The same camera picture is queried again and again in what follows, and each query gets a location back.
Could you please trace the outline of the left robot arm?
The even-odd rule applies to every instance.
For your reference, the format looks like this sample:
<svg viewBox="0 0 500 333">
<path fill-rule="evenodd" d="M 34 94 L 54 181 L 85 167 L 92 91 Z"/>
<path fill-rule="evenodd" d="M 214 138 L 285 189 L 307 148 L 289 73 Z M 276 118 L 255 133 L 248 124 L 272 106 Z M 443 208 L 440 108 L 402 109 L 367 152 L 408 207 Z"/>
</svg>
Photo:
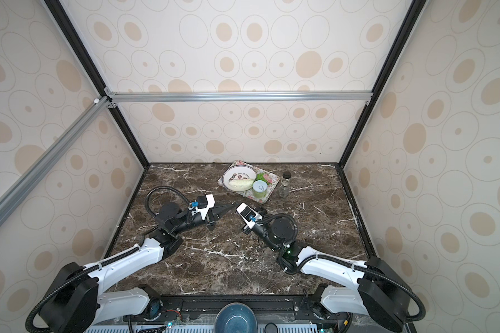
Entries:
<svg viewBox="0 0 500 333">
<path fill-rule="evenodd" d="M 170 186 L 148 192 L 144 209 L 157 225 L 139 243 L 116 255 L 80 266 L 65 265 L 42 300 L 25 320 L 28 332 L 84 332 L 95 323 L 143 313 L 154 297 L 144 287 L 108 292 L 119 281 L 173 255 L 183 243 L 181 233 L 200 226 L 209 230 L 236 204 L 219 204 L 214 195 L 189 200 Z"/>
</svg>

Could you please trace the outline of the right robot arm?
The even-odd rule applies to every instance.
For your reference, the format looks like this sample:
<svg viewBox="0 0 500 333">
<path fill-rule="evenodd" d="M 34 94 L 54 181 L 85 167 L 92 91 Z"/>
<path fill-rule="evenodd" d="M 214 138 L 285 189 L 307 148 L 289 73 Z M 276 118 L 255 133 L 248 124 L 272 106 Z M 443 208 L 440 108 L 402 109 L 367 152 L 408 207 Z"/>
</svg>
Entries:
<svg viewBox="0 0 500 333">
<path fill-rule="evenodd" d="M 339 258 L 315 250 L 297 239 L 298 226 L 290 215 L 262 216 L 242 205 L 237 214 L 243 232 L 254 233 L 274 252 L 276 263 L 288 275 L 299 273 L 333 282 L 317 294 L 317 305 L 330 313 L 369 316 L 391 332 L 425 318 L 421 298 L 378 257 L 368 261 Z"/>
</svg>

